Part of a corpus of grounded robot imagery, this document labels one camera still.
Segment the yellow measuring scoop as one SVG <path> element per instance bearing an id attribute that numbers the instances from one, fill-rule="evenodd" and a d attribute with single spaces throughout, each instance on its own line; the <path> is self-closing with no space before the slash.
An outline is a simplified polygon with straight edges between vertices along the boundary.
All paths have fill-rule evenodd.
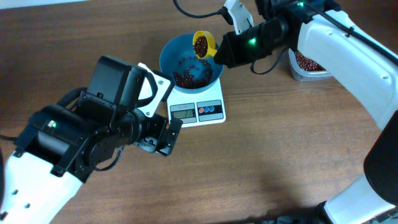
<path id="1" fill-rule="evenodd" d="M 208 31 L 195 32 L 192 44 L 193 51 L 199 59 L 214 57 L 217 53 L 215 38 Z"/>

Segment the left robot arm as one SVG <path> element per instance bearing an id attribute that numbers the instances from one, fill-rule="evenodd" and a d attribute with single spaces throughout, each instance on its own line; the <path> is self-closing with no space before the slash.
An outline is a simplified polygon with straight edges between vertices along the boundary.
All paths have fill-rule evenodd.
<path id="1" fill-rule="evenodd" d="M 169 156 L 182 122 L 156 113 L 173 80 L 145 64 L 102 56 L 90 84 L 34 113 L 1 163 L 1 222 L 49 223 L 100 164 L 126 146 Z"/>

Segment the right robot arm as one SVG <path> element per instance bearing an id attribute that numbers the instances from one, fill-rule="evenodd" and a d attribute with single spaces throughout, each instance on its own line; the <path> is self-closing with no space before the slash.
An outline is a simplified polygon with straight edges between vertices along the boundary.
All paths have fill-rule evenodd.
<path id="1" fill-rule="evenodd" d="M 264 22 L 229 32 L 214 60 L 254 63 L 279 47 L 320 64 L 368 111 L 381 130 L 363 173 L 308 215 L 279 223 L 364 223 L 397 211 L 397 55 L 354 24 L 334 1 L 258 1 Z"/>

